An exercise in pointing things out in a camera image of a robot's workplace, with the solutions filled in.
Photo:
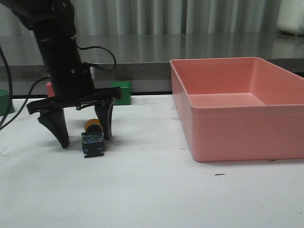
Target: small object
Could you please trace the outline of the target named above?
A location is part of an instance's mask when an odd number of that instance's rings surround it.
[[[85,132],[81,133],[81,139],[85,158],[104,155],[104,133],[98,119],[91,119],[86,122]]]
[[[53,87],[52,87],[51,82],[48,82],[48,83],[46,84],[46,88],[47,88],[47,97],[54,97],[55,94],[54,94],[54,91],[53,91]]]
[[[3,116],[9,105],[9,93],[5,89],[0,89],[0,116]],[[14,105],[11,104],[9,113],[14,113]]]
[[[131,104],[131,82],[113,82],[112,87],[120,87],[123,97],[115,100],[114,105],[130,105]]]

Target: white table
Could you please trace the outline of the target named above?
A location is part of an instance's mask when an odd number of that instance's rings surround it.
[[[1,228],[304,227],[304,160],[196,162],[171,95],[115,106],[103,157],[81,149],[93,109],[65,115],[65,150],[27,110],[0,132]]]

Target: black cable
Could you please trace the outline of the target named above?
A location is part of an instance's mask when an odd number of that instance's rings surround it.
[[[113,66],[112,68],[110,68],[110,69],[103,68],[103,67],[100,67],[98,64],[94,64],[94,63],[89,63],[89,66],[90,66],[90,67],[94,67],[94,68],[96,68],[96,69],[98,69],[98,70],[102,70],[102,71],[111,71],[111,70],[114,70],[114,69],[115,69],[115,67],[116,67],[116,58],[115,58],[114,54],[113,54],[110,50],[108,50],[108,49],[106,49],[106,48],[104,48],[104,47],[100,47],[100,46],[79,47],[79,46],[77,45],[77,48],[80,49],[80,50],[88,50],[88,49],[93,49],[93,48],[99,48],[99,49],[106,50],[106,51],[112,56],[112,58],[113,58],[114,66]]]
[[[21,113],[21,111],[23,110],[23,108],[25,107],[25,105],[27,104],[28,100],[29,100],[29,97],[34,89],[34,87],[41,81],[43,80],[46,80],[46,79],[49,79],[49,77],[43,77],[39,80],[37,80],[36,82],[34,82],[34,84],[31,86],[31,88],[29,89],[29,92],[28,92],[28,96],[27,98],[25,99],[25,101],[23,102],[21,108],[19,109],[19,111],[9,120],[7,121],[3,126],[0,127],[0,131],[5,128],[7,125],[9,125],[14,119],[17,118],[17,116]]]
[[[9,68],[9,65],[6,61],[6,58],[4,56],[4,53],[1,49],[1,46],[0,46],[0,55],[1,55],[1,58],[3,60],[3,63],[4,63],[4,66],[5,66],[5,69],[6,69],[6,72],[8,74],[8,81],[9,81],[9,103],[8,103],[8,106],[6,108],[6,111],[0,121],[0,127],[3,125],[4,121],[6,120],[6,118],[8,117],[8,114],[10,112],[10,108],[11,108],[11,105],[12,105],[12,97],[13,97],[13,85],[12,85],[12,80],[11,80],[11,73],[10,73],[10,68]]]

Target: gray countertop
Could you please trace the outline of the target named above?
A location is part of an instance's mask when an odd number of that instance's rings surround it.
[[[171,59],[261,57],[292,72],[304,72],[304,37],[276,32],[233,34],[187,34],[143,36],[78,36],[81,47],[100,45],[117,59],[112,72],[95,71],[95,85],[107,87],[114,80],[130,80],[134,92],[170,91]],[[14,95],[24,95],[29,86],[46,75],[34,37],[0,37],[11,66]],[[100,49],[80,51],[83,61],[111,64]],[[0,87],[7,86],[0,62]],[[45,94],[40,85],[34,94]]]

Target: gray curtain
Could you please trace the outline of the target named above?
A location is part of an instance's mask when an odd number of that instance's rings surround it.
[[[79,35],[275,31],[281,0],[71,0]],[[0,36],[32,36],[0,6]]]

